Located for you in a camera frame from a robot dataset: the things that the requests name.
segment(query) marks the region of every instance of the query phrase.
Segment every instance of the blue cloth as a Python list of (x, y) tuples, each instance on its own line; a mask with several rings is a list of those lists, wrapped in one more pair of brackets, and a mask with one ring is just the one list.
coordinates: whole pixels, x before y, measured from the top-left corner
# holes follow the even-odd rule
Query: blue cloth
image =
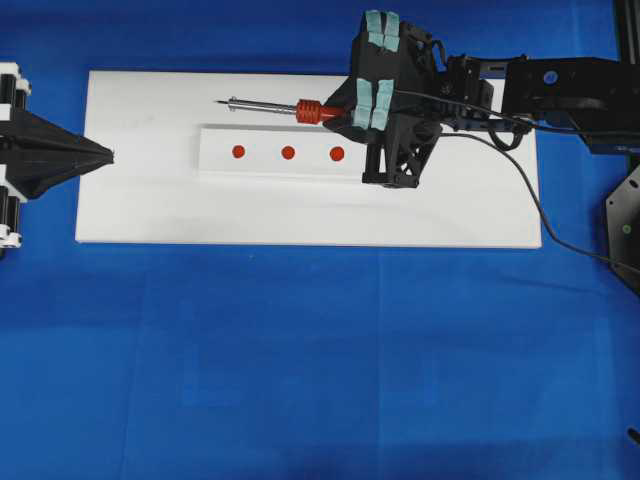
[[(89, 69), (346, 73), (370, 7), (5, 1), (0, 56), (33, 81), (34, 113), (82, 132)], [(376, 8), (452, 54), (617, 55), (605, 0)], [(557, 230), (603, 251), (625, 159), (548, 134), (538, 153)], [(640, 475), (624, 436), (638, 298), (546, 235), (540, 250), (78, 245), (77, 190), (30, 203), (0, 264), (3, 480)]]

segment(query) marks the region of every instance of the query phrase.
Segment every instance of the light blue tape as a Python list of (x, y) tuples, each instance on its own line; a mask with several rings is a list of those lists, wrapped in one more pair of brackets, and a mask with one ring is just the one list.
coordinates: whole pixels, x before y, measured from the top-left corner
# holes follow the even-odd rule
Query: light blue tape
[(400, 45), (400, 38), (398, 37), (387, 37), (385, 35), (384, 37), (384, 42), (382, 42), (382, 46), (384, 48), (386, 48), (387, 50), (390, 50), (392, 52), (397, 52), (398, 51), (398, 45)]
[(397, 13), (387, 12), (387, 24), (384, 27), (385, 36), (397, 37), (400, 34), (400, 17)]
[(367, 19), (369, 42), (381, 47), (384, 44), (384, 35), (382, 34), (382, 16), (380, 12), (377, 10), (367, 10), (364, 15)]
[(387, 24), (384, 27), (382, 46), (392, 52), (398, 51), (400, 44), (400, 17), (397, 13), (387, 12)]
[(371, 117), (371, 128), (384, 130), (389, 118), (389, 107), (393, 96), (393, 80), (380, 80), (378, 82), (378, 95), (376, 96), (376, 108)]
[(377, 10), (367, 10), (364, 13), (367, 19), (367, 31), (373, 33), (382, 33), (382, 17)]
[(371, 82), (364, 78), (356, 80), (356, 93), (358, 95), (358, 104), (353, 115), (353, 126), (367, 130), (369, 121), (371, 120), (371, 108), (373, 106), (373, 94)]
[(378, 47), (382, 47), (384, 45), (384, 35), (382, 35), (381, 33), (369, 32), (369, 43), (373, 43)]

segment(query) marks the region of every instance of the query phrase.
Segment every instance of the black metal frame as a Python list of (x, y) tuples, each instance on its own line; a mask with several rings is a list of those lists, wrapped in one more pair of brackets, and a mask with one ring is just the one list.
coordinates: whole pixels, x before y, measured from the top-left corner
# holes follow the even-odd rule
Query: black metal frame
[[(640, 64), (640, 0), (614, 0), (620, 61)], [(640, 156), (629, 157), (629, 170), (640, 165)]]
[[(640, 65), (640, 0), (614, 0), (620, 61)], [(609, 256), (640, 266), (640, 156), (629, 157), (630, 174), (605, 200)], [(640, 295), (640, 276), (612, 266), (613, 272)]]

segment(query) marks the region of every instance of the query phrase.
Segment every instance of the black cable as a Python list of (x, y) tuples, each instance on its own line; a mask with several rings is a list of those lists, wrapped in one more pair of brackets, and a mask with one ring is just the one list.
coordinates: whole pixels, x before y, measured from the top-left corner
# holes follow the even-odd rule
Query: black cable
[(411, 92), (409, 90), (394, 90), (395, 93), (400, 93), (403, 95), (413, 95), (415, 97), (423, 97), (428, 98), (430, 100), (436, 100), (438, 102), (448, 103), (450, 105), (457, 105), (459, 107), (465, 107), (472, 110), (477, 110), (479, 112), (484, 112), (489, 115), (495, 115), (496, 117), (502, 118), (504, 120), (509, 120), (518, 125), (523, 125), (529, 128), (535, 128), (536, 130), (540, 130), (542, 132), (551, 132), (551, 133), (562, 133), (565, 135), (591, 135), (591, 136), (612, 136), (612, 135), (632, 135), (632, 136), (640, 136), (640, 132), (627, 132), (622, 130), (610, 130), (610, 131), (590, 131), (590, 130), (572, 130), (569, 128), (554, 128), (554, 127), (545, 127), (544, 125), (538, 125), (535, 122), (529, 122), (528, 120), (523, 120), (518, 117), (512, 117), (511, 115), (506, 115), (504, 113), (496, 112), (489, 108), (484, 108), (479, 105), (472, 105), (471, 103), (459, 102), (457, 100), (450, 100), (448, 98), (436, 97), (435, 95), (429, 95), (428, 93), (420, 93), (420, 92)]
[(516, 148), (518, 148), (520, 146), (520, 143), (522, 142), (522, 137), (524, 137), (522, 133), (514, 133), (513, 141), (511, 143), (505, 143), (500, 137), (498, 137), (496, 131), (493, 128), (489, 128), (488, 132), (491, 140), (493, 141), (493, 144), (503, 152), (508, 152), (509, 150), (515, 150)]
[(561, 240), (560, 238), (558, 238), (558, 235), (556, 235), (556, 232), (553, 230), (553, 227), (551, 226), (551, 223), (549, 222), (549, 219), (547, 218), (546, 213), (544, 212), (542, 205), (540, 204), (540, 200), (538, 200), (538, 196), (536, 195), (535, 190), (533, 189), (533, 186), (531, 185), (531, 181), (529, 180), (529, 177), (527, 177), (527, 174), (525, 173), (524, 169), (520, 166), (520, 164), (518, 162), (516, 162), (516, 160), (509, 155), (507, 152), (503, 152), (502, 150), (500, 150), (498, 147), (496, 147), (495, 145), (493, 145), (491, 142), (477, 137), (475, 135), (471, 135), (469, 133), (443, 133), (440, 135), (441, 137), (463, 137), (463, 138), (470, 138), (472, 140), (475, 140), (477, 142), (481, 142), (484, 143), (485, 145), (493, 148), (495, 151), (500, 152), (502, 155), (504, 155), (505, 157), (507, 157), (507, 159), (511, 162), (511, 164), (516, 167), (516, 169), (518, 170), (518, 173), (520, 173), (520, 176), (522, 177), (522, 179), (524, 180), (525, 185), (527, 186), (527, 190), (529, 190), (529, 194), (531, 195), (531, 199), (533, 200), (533, 203), (536, 206), (536, 209), (538, 210), (538, 213), (540, 214), (540, 219), (542, 220), (542, 223), (544, 225), (544, 228), (547, 230), (547, 233), (549, 234), (549, 236), (551, 237), (551, 239), (558, 243), (559, 245), (563, 246), (564, 248), (567, 248), (573, 252), (579, 253), (581, 255), (586, 255), (588, 257), (592, 257), (592, 258), (596, 258), (602, 262), (608, 263), (610, 265), (613, 266), (618, 266), (618, 267), (622, 267), (626, 270), (629, 270), (630, 272), (633, 272), (637, 275), (640, 275), (640, 269), (636, 268), (636, 267), (632, 267), (631, 265), (627, 265), (625, 263), (620, 263), (617, 262), (609, 257), (605, 257), (604, 255), (599, 255), (597, 253), (593, 253), (593, 252), (589, 252), (588, 250), (583, 250), (582, 248), (576, 247), (574, 245), (571, 245), (570, 243), (565, 242), (564, 240)]

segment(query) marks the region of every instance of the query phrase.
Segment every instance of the black mount bracket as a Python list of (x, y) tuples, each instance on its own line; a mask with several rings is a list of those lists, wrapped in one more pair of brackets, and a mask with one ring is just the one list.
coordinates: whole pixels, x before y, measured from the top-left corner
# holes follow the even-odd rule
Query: black mount bracket
[[(618, 262), (640, 268), (640, 167), (607, 197), (606, 212), (609, 256)], [(640, 295), (640, 275), (615, 264), (611, 268)]]

